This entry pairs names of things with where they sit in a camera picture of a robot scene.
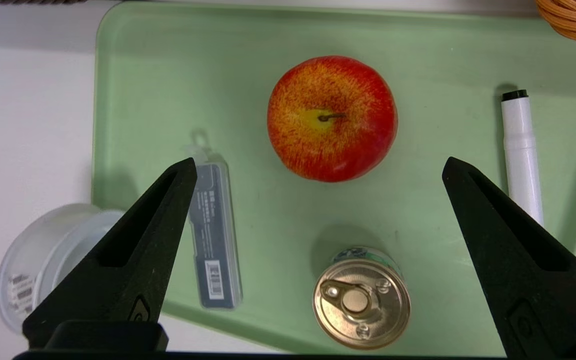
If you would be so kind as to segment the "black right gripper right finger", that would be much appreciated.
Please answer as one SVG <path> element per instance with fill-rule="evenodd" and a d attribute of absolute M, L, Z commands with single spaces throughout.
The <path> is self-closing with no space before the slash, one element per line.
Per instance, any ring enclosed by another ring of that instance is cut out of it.
<path fill-rule="evenodd" d="M 576 359 L 576 256 L 476 167 L 442 180 L 510 359 Z"/>

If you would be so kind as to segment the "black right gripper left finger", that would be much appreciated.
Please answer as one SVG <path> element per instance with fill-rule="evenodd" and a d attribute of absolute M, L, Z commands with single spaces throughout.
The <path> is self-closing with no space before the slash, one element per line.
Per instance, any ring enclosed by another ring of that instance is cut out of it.
<path fill-rule="evenodd" d="M 197 169 L 168 167 L 23 322 L 32 351 L 164 351 L 159 324 Z"/>

